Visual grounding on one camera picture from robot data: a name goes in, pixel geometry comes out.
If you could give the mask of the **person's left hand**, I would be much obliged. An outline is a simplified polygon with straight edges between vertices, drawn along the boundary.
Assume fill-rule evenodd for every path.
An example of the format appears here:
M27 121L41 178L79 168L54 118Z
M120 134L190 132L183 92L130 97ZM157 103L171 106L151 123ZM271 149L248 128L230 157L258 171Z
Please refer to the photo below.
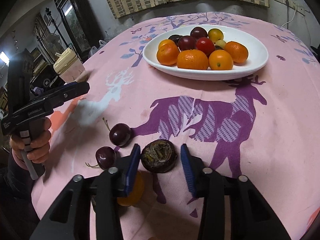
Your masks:
M35 164L42 164L49 158L49 141L52 137L49 129L51 128L51 125L51 120L49 118L44 118L43 132L31 142L31 148L33 150L27 154L27 157ZM14 161L18 166L26 170L27 167L21 155L21 150L24 149L24 143L22 139L16 135L12 135L10 137L10 146Z

